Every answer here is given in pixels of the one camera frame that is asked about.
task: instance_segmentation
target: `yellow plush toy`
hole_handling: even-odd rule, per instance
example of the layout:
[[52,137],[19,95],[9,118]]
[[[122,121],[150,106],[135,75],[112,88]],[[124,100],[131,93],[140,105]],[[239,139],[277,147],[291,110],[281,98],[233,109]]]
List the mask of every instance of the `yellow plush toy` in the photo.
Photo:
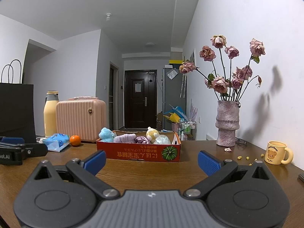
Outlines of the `yellow plush toy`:
[[156,129],[151,128],[151,127],[148,128],[148,131],[146,133],[146,137],[150,141],[151,144],[154,143],[155,139],[158,136],[159,136],[159,132]]

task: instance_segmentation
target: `ceiling light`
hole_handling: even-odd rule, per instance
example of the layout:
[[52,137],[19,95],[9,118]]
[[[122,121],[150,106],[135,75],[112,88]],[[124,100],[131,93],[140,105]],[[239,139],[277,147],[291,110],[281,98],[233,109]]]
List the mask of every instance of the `ceiling light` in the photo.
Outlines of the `ceiling light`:
[[146,43],[145,46],[146,47],[153,47],[155,45],[155,43]]
[[110,20],[110,16],[111,16],[112,14],[111,13],[107,13],[107,19],[106,19],[106,21],[109,21]]

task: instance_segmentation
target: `mug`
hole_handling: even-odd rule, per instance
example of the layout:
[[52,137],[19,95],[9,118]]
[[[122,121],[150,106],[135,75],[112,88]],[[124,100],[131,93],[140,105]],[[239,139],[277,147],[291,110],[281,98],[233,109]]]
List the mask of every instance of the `mug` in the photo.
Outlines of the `mug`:
[[270,164],[289,164],[293,160],[293,152],[285,143],[269,141],[266,149],[265,161]]

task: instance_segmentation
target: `pink suitcase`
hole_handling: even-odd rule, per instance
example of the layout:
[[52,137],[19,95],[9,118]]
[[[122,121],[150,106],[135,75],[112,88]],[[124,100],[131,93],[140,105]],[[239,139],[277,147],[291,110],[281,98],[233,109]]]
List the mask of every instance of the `pink suitcase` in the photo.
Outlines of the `pink suitcase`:
[[96,97],[75,97],[58,102],[56,106],[57,132],[79,135],[82,141],[95,142],[107,126],[106,104]]

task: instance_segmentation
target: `yellow bottle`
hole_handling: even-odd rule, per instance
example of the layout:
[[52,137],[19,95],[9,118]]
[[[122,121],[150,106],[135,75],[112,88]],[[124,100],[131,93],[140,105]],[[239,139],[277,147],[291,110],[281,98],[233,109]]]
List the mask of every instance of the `yellow bottle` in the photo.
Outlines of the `yellow bottle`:
[[52,136],[57,133],[56,105],[59,102],[58,91],[48,91],[44,106],[44,132],[45,136]]

